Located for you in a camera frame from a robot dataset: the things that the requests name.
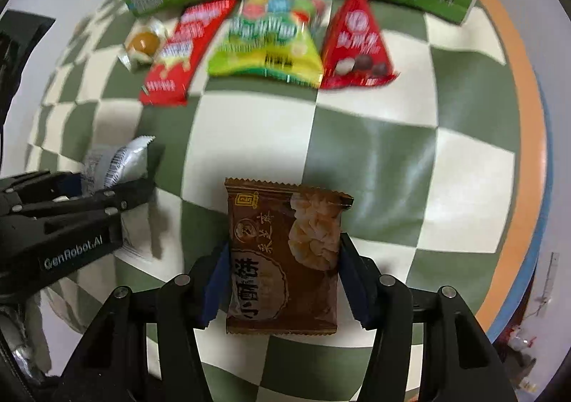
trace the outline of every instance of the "blue gripper pad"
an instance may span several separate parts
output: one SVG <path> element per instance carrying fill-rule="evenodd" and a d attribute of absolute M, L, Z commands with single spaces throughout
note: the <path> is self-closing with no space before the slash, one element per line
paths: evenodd
<path fill-rule="evenodd" d="M 81 175 L 69 174 L 58 181 L 58 188 L 67 197 L 81 196 Z"/>
<path fill-rule="evenodd" d="M 375 328 L 379 311 L 376 310 L 377 289 L 375 275 L 372 275 L 347 233 L 341 234 L 341 249 L 339 252 L 339 277 L 349 301 L 353 318 L 363 328 Z"/>
<path fill-rule="evenodd" d="M 226 293 L 230 279 L 230 247 L 226 243 L 220 251 L 216 265 L 204 288 L 203 308 L 200 321 L 204 327 L 216 318 L 222 296 Z"/>

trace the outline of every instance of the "chocolate ball image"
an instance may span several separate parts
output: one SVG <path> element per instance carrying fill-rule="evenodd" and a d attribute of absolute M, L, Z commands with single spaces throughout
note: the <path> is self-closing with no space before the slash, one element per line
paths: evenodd
<path fill-rule="evenodd" d="M 359 54 L 355 58 L 353 70 L 370 70 L 373 67 L 373 58 L 367 54 Z"/>
<path fill-rule="evenodd" d="M 370 72 L 373 76 L 380 78 L 388 73 L 388 67 L 385 62 L 379 62 L 378 64 L 373 65 Z"/>
<path fill-rule="evenodd" d="M 337 62 L 337 65 L 335 65 L 335 73 L 337 73 L 337 75 L 346 75 L 353 69 L 354 66 L 355 60 L 348 57 Z"/>
<path fill-rule="evenodd" d="M 234 234 L 236 235 L 236 239 L 240 242 L 251 242 L 256 239 L 258 230 L 252 220 L 242 218 L 238 223 L 236 223 Z"/>

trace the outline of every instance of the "orange stripe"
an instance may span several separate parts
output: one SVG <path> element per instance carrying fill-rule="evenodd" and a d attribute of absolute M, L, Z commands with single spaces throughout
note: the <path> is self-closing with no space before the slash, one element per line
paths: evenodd
<path fill-rule="evenodd" d="M 499 0 L 480 0 L 496 26 L 512 68 L 520 110 L 520 162 L 512 221 L 486 298 L 476 313 L 484 330 L 492 325 L 524 261 L 545 188 L 546 135 L 543 107 L 524 42 Z"/>

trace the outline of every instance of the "candy package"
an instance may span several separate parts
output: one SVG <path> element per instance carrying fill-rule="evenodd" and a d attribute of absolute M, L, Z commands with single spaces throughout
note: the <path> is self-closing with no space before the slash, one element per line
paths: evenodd
<path fill-rule="evenodd" d="M 397 74 L 367 0 L 346 0 L 323 43 L 321 89 L 381 86 Z"/>
<path fill-rule="evenodd" d="M 87 151 L 81 172 L 82 194 L 90 196 L 99 189 L 146 177 L 147 147 L 153 139 L 154 136 L 139 136 L 125 146 L 92 147 Z M 123 248 L 136 257 L 151 257 L 148 204 L 122 212 L 121 222 Z"/>
<path fill-rule="evenodd" d="M 129 34 L 118 55 L 119 60 L 130 72 L 139 65 L 150 65 L 166 39 L 167 29 L 163 23 L 150 19 L 147 24 Z"/>
<path fill-rule="evenodd" d="M 227 179 L 232 333 L 333 334 L 341 213 L 324 189 Z"/>
<path fill-rule="evenodd" d="M 332 0 L 244 0 L 209 61 L 211 76 L 247 73 L 319 87 L 323 65 L 311 30 Z"/>
<path fill-rule="evenodd" d="M 210 41 L 236 0 L 215 0 L 189 7 L 156 56 L 139 101 L 145 105 L 186 104 L 186 92 Z"/>

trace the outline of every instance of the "green candy bag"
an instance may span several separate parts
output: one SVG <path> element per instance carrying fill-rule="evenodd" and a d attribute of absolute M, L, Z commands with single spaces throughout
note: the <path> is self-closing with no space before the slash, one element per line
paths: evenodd
<path fill-rule="evenodd" d="M 208 74 L 250 74 L 319 87 L 323 64 L 310 29 L 328 15 L 332 0 L 244 0 Z"/>

